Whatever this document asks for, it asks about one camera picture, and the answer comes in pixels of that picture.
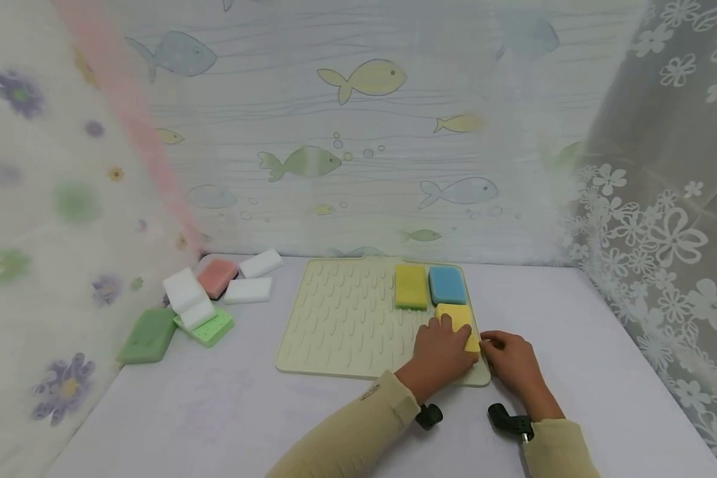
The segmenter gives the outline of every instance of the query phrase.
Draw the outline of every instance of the pink sponge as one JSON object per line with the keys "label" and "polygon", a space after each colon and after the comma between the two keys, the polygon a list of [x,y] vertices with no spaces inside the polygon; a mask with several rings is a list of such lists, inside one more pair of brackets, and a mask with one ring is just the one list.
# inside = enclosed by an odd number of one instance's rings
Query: pink sponge
{"label": "pink sponge", "polygon": [[207,295],[217,301],[228,287],[228,282],[236,277],[239,269],[236,264],[224,260],[212,260],[197,277]]}

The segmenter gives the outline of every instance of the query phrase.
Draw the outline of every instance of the person's left hand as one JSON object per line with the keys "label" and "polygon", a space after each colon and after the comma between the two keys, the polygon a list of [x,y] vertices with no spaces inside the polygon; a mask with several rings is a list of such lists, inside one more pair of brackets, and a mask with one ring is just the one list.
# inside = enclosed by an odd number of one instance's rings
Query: person's left hand
{"label": "person's left hand", "polygon": [[471,328],[452,331],[452,318],[444,313],[440,323],[432,317],[414,341],[414,356],[396,372],[398,380],[423,404],[441,388],[464,376],[478,362],[478,354],[465,352]]}

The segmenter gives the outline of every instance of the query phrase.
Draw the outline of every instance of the yellow fish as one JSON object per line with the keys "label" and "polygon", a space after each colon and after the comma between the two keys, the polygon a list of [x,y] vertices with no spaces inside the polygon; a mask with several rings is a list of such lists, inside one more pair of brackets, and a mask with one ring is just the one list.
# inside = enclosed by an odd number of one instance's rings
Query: yellow fish
{"label": "yellow fish", "polygon": [[322,204],[321,206],[315,207],[313,213],[317,216],[327,216],[335,211],[335,208],[328,204]]}
{"label": "yellow fish", "polygon": [[405,72],[388,60],[369,60],[360,65],[348,80],[334,70],[318,70],[322,80],[337,86],[337,101],[344,105],[353,90],[368,96],[385,96],[398,90],[406,81]]}
{"label": "yellow fish", "polygon": [[470,131],[478,131],[483,127],[483,120],[480,116],[466,114],[453,116],[452,118],[439,118],[436,120],[436,130],[434,133],[443,129],[448,129],[455,133],[468,133]]}
{"label": "yellow fish", "polygon": [[159,136],[159,140],[165,145],[177,145],[179,142],[184,140],[184,137],[179,135],[177,132],[162,129],[162,127],[157,128],[157,136]]}

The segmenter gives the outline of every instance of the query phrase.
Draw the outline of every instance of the hand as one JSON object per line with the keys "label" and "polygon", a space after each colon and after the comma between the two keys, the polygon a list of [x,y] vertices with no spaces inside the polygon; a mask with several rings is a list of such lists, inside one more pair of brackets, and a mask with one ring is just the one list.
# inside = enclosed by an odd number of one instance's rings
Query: hand
{"label": "hand", "polygon": [[534,347],[523,337],[501,331],[481,333],[481,351],[491,369],[523,402],[531,420],[565,418],[544,383]]}
{"label": "hand", "polygon": [[399,382],[423,404],[441,388],[462,377],[478,362],[478,354],[465,352],[471,328],[452,331],[452,318],[444,313],[440,323],[433,317],[417,331],[414,356],[396,372]]}

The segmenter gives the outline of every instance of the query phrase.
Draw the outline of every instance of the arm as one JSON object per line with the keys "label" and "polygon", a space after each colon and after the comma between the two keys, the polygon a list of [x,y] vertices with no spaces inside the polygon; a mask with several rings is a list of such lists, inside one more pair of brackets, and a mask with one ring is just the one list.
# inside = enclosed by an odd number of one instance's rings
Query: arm
{"label": "arm", "polygon": [[500,331],[481,333],[481,350],[497,376],[523,402],[534,439],[524,444],[533,478],[599,478],[581,427],[566,419],[544,383],[534,348],[523,337]]}
{"label": "arm", "polygon": [[419,404],[463,376],[478,355],[465,352],[470,326],[454,333],[447,315],[420,327],[414,356],[385,372],[360,397],[318,424],[266,478],[353,478],[374,463],[420,412]]}

